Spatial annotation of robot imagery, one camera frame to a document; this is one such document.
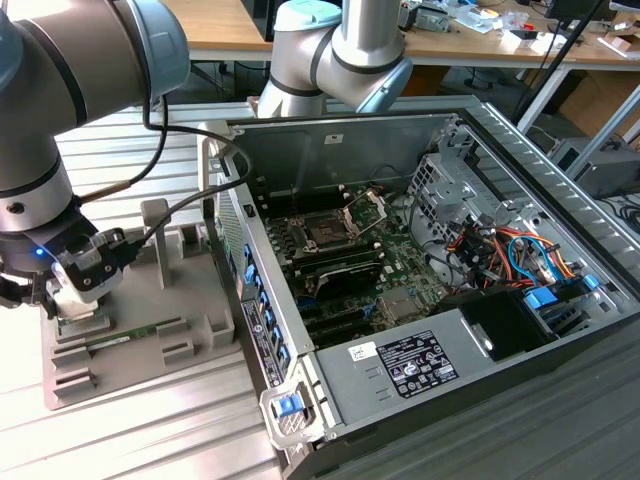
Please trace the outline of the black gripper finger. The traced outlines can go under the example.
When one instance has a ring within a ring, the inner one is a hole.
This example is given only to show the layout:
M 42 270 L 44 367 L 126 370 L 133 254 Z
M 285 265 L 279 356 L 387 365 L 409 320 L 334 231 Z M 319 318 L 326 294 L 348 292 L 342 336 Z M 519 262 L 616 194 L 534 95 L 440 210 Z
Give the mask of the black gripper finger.
M 2 275 L 1 306 L 8 309 L 23 304 L 40 306 L 46 312 L 46 318 L 53 319 L 56 316 L 56 305 L 46 288 L 47 281 L 51 278 L 50 274 L 35 273 L 28 278 L 26 284 L 19 284 Z

